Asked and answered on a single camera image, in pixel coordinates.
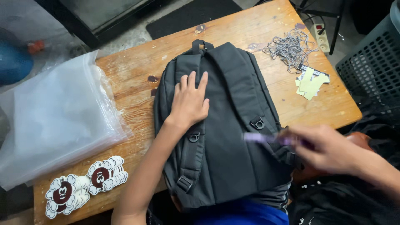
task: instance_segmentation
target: wooden table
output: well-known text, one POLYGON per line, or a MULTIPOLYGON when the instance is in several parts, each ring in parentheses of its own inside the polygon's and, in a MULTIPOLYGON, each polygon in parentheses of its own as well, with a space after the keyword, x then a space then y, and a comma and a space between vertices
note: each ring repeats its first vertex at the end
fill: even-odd
MULTIPOLYGON (((68 216, 58 214, 53 220, 45 216, 44 196, 54 178, 70 173, 85 175, 92 163, 112 155, 120 155, 125 159, 126 171, 135 169, 154 138, 152 110, 157 81, 167 63, 191 48, 191 42, 195 39, 205 40, 215 47, 231 42, 237 48, 252 52, 257 58, 282 126, 325 123, 339 128, 361 119, 360 110, 322 51, 310 55, 310 66, 330 74, 331 82, 324 84, 318 96, 311 101, 296 94, 296 75, 287 72, 287 66, 279 59, 272 60, 261 51, 273 37, 283 37, 284 32, 296 26, 308 33, 289 1, 275 0, 98 59, 97 65, 111 80, 117 108, 123 110, 123 117, 134 136, 63 172, 37 180, 34 184, 35 224, 68 224, 115 206, 125 185, 91 196, 82 208, 68 216)), ((160 183, 158 191, 165 189, 165 184, 160 183)))

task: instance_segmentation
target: hand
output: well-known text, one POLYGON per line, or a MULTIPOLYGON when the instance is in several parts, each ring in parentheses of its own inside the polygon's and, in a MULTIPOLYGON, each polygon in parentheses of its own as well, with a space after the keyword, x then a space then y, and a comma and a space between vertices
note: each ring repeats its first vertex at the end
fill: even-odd
POLYGON ((195 80, 196 72, 194 71, 190 73, 190 76, 182 76, 180 83, 175 86, 171 114, 166 119, 166 122, 182 127, 185 131, 195 123, 204 120, 210 107, 208 104, 210 100, 204 99, 208 73, 203 73, 197 89, 194 86, 195 80))
POLYGON ((289 132, 314 145, 311 150, 300 141, 293 144, 296 154, 315 168, 333 174, 358 176, 361 165, 373 163, 376 153, 363 149, 329 127, 292 126, 289 132))

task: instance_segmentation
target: finger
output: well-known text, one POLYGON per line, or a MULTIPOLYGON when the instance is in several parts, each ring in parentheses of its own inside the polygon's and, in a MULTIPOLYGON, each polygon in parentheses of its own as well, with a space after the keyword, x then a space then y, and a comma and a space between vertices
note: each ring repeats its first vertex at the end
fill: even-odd
POLYGON ((188 86, 188 76, 183 75, 180 79, 180 90, 185 90, 188 86))
POLYGON ((177 95, 180 92, 180 83, 175 85, 175 95, 177 95))
POLYGON ((289 127, 289 131, 295 135, 302 137, 312 143, 318 142, 320 139, 320 132, 317 127, 306 127, 302 125, 292 125, 289 127))
POLYGON ((210 102, 210 100, 208 98, 204 99, 204 101, 203 101, 202 112, 203 112, 204 118, 206 118, 208 116, 208 110, 210 109, 209 102, 210 102))
POLYGON ((188 87, 193 87, 194 88, 194 82, 196 81, 196 72, 192 71, 189 75, 189 80, 188 80, 188 87))
POLYGON ((204 93, 206 91, 207 81, 208 81, 208 73, 204 72, 203 76, 201 77, 199 87, 197 89, 203 91, 204 93))
POLYGON ((302 145, 296 146, 296 154, 313 166, 318 166, 323 160, 321 153, 312 151, 302 145))

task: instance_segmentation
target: gray cord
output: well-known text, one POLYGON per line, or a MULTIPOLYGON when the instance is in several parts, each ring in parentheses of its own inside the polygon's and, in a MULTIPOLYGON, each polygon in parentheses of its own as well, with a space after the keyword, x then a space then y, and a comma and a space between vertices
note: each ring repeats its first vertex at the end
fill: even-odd
POLYGON ((294 28, 285 33, 285 38, 274 37, 272 42, 268 43, 262 51, 271 54, 273 60, 279 56, 288 66, 290 73, 301 73, 296 67, 299 63, 308 65, 308 55, 318 51, 318 46, 314 47, 315 43, 308 41, 308 34, 294 28))

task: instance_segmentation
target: blue clothing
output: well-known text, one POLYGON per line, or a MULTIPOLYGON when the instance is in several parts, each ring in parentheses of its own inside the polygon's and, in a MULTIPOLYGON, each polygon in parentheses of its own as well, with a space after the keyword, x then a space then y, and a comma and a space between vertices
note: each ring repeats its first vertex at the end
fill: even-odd
POLYGON ((288 225, 289 218, 283 211, 240 199, 210 207, 194 225, 288 225))

